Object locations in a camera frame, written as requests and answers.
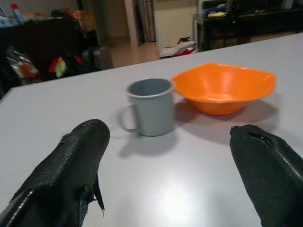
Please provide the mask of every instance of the gray mug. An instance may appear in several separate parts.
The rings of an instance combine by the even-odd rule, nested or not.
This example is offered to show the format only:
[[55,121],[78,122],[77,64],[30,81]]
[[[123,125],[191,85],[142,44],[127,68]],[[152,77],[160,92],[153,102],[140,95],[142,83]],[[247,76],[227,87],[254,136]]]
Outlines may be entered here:
[[[175,84],[166,79],[143,79],[127,87],[131,104],[118,116],[121,127],[143,136],[160,136],[174,129],[172,92]],[[128,129],[123,121],[126,108],[132,108],[137,128]]]

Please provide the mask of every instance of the bowl rim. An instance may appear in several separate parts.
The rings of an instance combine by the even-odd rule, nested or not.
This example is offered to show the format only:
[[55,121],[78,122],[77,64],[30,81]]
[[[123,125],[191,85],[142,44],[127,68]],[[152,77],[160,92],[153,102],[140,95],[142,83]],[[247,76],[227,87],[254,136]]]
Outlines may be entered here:
[[276,75],[275,73],[273,72],[268,72],[268,71],[263,71],[263,70],[255,70],[255,71],[260,71],[260,72],[263,72],[263,73],[267,73],[268,75],[271,76],[272,80],[270,81],[271,82],[271,86],[270,86],[270,89],[267,89],[263,95],[260,95],[260,96],[256,96],[254,98],[246,98],[246,99],[236,99],[236,100],[213,100],[213,99],[209,99],[209,98],[202,98],[202,97],[198,97],[198,96],[188,96],[186,94],[183,94],[179,91],[177,91],[177,87],[178,87],[178,83],[176,81],[176,78],[179,77],[179,76],[182,76],[182,74],[185,74],[185,73],[188,73],[192,70],[195,70],[197,68],[200,68],[202,66],[206,66],[206,65],[214,65],[214,66],[228,66],[228,67],[234,67],[234,68],[238,68],[240,70],[255,70],[255,69],[250,69],[250,68],[244,68],[244,67],[239,67],[239,66],[235,66],[235,65],[227,65],[227,64],[218,64],[218,63],[207,63],[207,64],[203,64],[203,65],[199,65],[197,67],[194,67],[194,68],[191,68],[189,70],[186,70],[182,73],[179,73],[177,75],[175,75],[173,78],[171,78],[172,81],[175,82],[176,84],[176,87],[174,89],[174,91],[176,93],[178,93],[179,95],[185,97],[186,99],[189,99],[191,101],[194,101],[194,102],[201,102],[201,103],[217,103],[217,104],[231,104],[231,103],[245,103],[245,102],[251,102],[251,101],[255,101],[255,100],[258,100],[258,99],[261,99],[261,98],[264,98],[266,96],[268,96],[270,93],[272,93],[276,87]]

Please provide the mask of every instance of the table surface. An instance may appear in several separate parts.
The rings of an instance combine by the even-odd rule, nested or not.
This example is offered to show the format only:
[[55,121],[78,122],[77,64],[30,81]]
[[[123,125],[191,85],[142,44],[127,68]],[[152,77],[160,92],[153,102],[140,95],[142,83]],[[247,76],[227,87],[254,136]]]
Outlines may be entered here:
[[[303,34],[17,87],[0,103],[0,210],[23,181],[79,123],[111,130],[99,183],[105,217],[91,203],[84,227],[258,227],[229,148],[234,125],[252,123],[284,138],[303,156]],[[275,72],[277,87],[228,116],[196,112],[174,95],[176,129],[164,136],[124,132],[116,113],[125,87],[171,78],[208,62]]]

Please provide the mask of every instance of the floor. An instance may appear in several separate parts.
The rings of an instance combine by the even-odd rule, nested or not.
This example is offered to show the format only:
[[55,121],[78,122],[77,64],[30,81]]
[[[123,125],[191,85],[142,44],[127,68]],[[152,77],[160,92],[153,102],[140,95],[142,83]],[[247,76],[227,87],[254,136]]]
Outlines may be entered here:
[[128,37],[113,38],[110,53],[115,68],[159,59],[156,42],[132,48]]

